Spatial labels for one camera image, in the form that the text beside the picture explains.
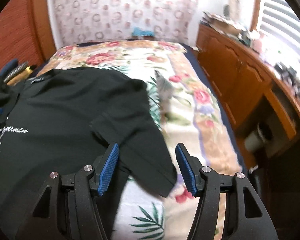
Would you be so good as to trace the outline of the black printed t-shirt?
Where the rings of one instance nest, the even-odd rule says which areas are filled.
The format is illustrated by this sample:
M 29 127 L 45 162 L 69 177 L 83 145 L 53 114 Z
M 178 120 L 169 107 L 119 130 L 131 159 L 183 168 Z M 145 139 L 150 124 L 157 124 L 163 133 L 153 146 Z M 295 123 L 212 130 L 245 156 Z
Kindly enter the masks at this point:
M 149 112 L 146 83 L 116 70 L 53 69 L 8 86 L 0 76 L 5 119 L 0 145 L 0 229 L 14 239 L 26 209 L 51 172 L 91 165 L 112 143 L 116 171 L 98 198 L 106 235 L 129 176 L 167 197 L 177 174 Z

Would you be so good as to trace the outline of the golden yellow folded cloth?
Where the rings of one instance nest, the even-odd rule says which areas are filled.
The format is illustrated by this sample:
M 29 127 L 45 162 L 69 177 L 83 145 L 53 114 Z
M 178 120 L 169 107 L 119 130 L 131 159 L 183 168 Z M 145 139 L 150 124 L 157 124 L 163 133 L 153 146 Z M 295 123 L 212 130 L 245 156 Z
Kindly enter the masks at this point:
M 31 73 L 37 68 L 36 65 L 28 66 L 23 72 L 18 74 L 16 77 L 14 77 L 12 80 L 10 80 L 8 83 L 6 83 L 8 86 L 14 86 L 21 80 L 27 79 Z

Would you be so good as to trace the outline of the navy blue cushion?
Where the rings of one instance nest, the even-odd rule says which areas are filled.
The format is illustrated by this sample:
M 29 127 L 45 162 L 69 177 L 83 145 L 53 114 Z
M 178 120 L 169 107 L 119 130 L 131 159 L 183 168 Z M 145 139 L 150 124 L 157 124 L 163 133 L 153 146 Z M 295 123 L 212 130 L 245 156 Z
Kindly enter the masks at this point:
M 6 77 L 11 71 L 13 71 L 18 66 L 18 60 L 12 59 L 8 63 L 4 65 L 2 70 L 0 71 L 0 76 Z

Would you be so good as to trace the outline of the dark patterned folded cloth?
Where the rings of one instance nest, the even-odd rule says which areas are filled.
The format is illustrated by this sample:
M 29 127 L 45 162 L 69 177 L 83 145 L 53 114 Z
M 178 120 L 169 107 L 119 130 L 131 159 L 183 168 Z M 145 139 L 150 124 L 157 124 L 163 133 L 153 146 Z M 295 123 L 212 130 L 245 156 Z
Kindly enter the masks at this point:
M 24 62 L 20 65 L 18 65 L 16 68 L 11 70 L 4 78 L 4 83 L 8 83 L 10 80 L 12 80 L 14 77 L 16 77 L 18 74 L 23 72 L 27 67 L 29 66 L 28 62 Z

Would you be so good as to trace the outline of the floral and palm bedspread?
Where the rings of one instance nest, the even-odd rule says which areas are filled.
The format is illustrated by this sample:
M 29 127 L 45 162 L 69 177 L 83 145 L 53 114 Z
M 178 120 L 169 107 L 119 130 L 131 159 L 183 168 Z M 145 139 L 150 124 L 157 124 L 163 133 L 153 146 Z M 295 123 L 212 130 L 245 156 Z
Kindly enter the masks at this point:
M 190 155 L 216 172 L 243 169 L 235 137 L 197 60 L 185 45 L 122 40 L 63 47 L 40 70 L 94 67 L 113 69 L 147 84 L 151 116 L 170 155 L 182 143 Z M 129 178 L 114 222 L 112 239 L 186 239 L 198 199 L 181 175 L 167 198 L 153 196 Z

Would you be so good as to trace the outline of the wooden louvered wardrobe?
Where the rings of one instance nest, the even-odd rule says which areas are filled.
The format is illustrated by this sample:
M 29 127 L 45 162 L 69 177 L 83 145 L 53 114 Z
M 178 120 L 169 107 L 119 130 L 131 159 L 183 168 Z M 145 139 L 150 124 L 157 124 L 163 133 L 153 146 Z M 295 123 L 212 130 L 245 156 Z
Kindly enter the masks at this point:
M 47 0 L 0 0 L 0 71 L 13 59 L 40 65 L 55 52 Z

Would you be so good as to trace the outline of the wooden sideboard cabinet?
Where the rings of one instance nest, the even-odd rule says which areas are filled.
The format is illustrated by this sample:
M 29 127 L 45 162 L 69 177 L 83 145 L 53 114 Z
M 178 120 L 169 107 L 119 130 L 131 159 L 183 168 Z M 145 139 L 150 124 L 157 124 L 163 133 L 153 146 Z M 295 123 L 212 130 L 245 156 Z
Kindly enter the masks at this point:
M 265 149 L 269 158 L 284 154 L 300 139 L 300 99 L 273 68 L 251 49 L 203 24 L 196 46 L 198 62 L 228 117 L 246 167 L 257 164 L 244 140 L 259 122 L 266 122 L 273 133 Z

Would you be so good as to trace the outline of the patterned fabric headboard cover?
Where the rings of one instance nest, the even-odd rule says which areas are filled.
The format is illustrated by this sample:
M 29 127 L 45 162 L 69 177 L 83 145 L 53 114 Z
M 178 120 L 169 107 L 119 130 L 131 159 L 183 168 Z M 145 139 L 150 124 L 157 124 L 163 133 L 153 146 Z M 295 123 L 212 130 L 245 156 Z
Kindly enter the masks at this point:
M 199 0 L 47 0 L 47 6 L 57 48 L 127 40 L 136 29 L 194 46 L 202 15 Z

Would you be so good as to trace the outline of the clutter on sideboard top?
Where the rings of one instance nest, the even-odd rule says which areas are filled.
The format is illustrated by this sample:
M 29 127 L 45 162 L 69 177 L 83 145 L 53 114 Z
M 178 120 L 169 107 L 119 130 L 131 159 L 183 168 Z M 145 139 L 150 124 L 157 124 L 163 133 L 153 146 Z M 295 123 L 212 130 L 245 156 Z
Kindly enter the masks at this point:
M 247 28 L 221 15 L 203 13 L 202 24 L 253 51 L 259 59 L 272 66 L 278 79 L 292 87 L 294 96 L 300 99 L 300 57 L 278 38 L 264 31 L 248 31 Z

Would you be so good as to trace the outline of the white window blinds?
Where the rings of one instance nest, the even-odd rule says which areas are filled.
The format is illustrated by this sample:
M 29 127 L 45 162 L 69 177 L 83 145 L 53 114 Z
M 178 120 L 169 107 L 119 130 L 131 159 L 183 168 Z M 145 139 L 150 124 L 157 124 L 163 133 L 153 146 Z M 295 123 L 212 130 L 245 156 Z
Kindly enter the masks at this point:
M 260 0 L 257 27 L 300 56 L 300 20 L 285 0 Z

